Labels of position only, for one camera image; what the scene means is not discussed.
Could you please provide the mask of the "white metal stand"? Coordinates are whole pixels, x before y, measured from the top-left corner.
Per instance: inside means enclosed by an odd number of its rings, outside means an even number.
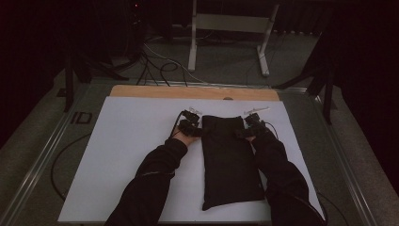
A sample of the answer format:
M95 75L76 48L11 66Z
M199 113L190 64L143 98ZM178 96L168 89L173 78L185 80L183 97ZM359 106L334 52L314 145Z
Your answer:
M263 42L257 46L257 56L263 76L270 74L265 49L272 33L272 28L279 11L279 4L274 4L268 17L236 16L225 14L198 13L198 0L192 0L191 44L188 56L188 70L196 70L197 30L217 30L232 32L263 33Z

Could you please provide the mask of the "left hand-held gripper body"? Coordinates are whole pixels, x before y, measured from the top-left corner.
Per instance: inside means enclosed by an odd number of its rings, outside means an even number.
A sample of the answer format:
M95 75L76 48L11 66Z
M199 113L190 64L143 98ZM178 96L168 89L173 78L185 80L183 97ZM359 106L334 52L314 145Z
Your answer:
M186 136L192 137L194 130L199 128L200 116L189 110L183 110L182 116L184 118L179 121L178 129Z

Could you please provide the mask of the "black metal stand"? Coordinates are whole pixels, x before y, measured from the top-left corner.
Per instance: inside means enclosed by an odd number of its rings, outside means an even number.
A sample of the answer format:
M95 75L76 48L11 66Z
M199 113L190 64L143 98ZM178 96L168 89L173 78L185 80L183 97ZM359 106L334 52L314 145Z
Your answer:
M324 92L322 113L328 124L331 124L330 109L334 80L331 48L327 45L330 40L331 34L327 31L323 32L311 51L301 73L282 84L273 86L273 89L287 89L311 77L311 82L306 88L306 92L309 96L318 96L321 91Z
M73 78L77 75L77 78L82 83L89 83L92 79L89 67L99 70L101 73L107 76L119 80L127 81L127 77L123 77L114 73L110 69L107 69L99 61L94 60L82 51L69 48L64 51L65 54L65 88L62 90L61 95L65 98L64 111L69 112L74 102L74 81Z

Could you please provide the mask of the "person's left hand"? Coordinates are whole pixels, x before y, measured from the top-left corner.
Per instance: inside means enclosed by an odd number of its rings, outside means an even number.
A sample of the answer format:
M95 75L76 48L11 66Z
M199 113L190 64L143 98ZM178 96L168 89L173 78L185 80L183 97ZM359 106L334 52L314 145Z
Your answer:
M186 147L189 147L192 143L199 140L198 137L188 137L182 133L178 128L175 128L172 132L172 138L180 140Z

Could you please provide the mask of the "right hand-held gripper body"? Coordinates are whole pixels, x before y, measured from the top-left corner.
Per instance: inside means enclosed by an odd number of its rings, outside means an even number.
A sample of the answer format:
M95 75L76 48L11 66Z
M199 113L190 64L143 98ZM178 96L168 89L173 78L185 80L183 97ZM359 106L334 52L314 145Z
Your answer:
M258 114L262 110L266 110L266 107L263 109L253 108L246 112L247 116L244 118L244 121L247 124L247 128L244 130L244 137L256 137L269 132L265 121L261 120Z

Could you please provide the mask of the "black shorts with blue print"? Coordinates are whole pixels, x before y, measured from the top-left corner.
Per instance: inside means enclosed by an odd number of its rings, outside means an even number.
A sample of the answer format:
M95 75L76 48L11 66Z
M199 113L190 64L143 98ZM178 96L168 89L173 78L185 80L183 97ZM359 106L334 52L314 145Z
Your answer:
M244 130L241 117L202 118L204 156L204 203L202 210L263 199L263 184L247 140L236 132Z

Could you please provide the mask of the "long metal floor rail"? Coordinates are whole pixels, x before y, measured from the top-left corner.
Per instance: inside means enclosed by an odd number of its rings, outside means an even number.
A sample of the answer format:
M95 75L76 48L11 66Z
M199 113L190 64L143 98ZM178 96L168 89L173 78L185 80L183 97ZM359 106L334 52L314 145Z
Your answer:
M343 146L341 145L334 128L327 123L323 115L323 104L321 99L316 97L310 97L311 103L315 108L318 115L319 121L321 122L324 129L327 131L327 137L333 146L333 153L336 158L338 167L341 171L343 179L348 187L349 193L352 197L353 203L356 205L359 217L361 218L364 226L377 226L374 215L372 214L369 204L365 200L362 190L359 186L357 178L352 171L352 168L346 159Z
M53 89L0 149L0 226L14 224L71 118Z

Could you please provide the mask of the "white table mat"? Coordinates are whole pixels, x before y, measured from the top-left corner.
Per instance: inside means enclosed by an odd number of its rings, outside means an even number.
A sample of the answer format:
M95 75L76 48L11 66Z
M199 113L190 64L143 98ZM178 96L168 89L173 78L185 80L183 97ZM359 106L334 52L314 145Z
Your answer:
M145 156L168 138L178 114L193 108L201 115L244 117L256 110L270 122L283 142L289 160L308 177L284 104L280 101L231 101L108 97L95 124L72 181L59 221L103 223L136 174ZM268 223L265 201L237 202L203 210L204 158L196 142L183 158L170 184L160 217L170 224Z

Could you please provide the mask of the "short metal floor rail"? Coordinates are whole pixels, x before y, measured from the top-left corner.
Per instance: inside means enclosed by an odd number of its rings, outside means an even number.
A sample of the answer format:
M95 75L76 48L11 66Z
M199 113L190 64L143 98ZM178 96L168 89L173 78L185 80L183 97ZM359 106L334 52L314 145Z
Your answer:
M218 88L218 89L273 89L268 85L260 86L249 86L249 85L234 85L234 84L214 84L214 83L203 83L203 82L165 82L165 81L147 81L140 82L137 86L155 86L155 87L166 87L166 88ZM277 92L299 92L304 93L307 91L306 88L289 87L287 89L274 89Z

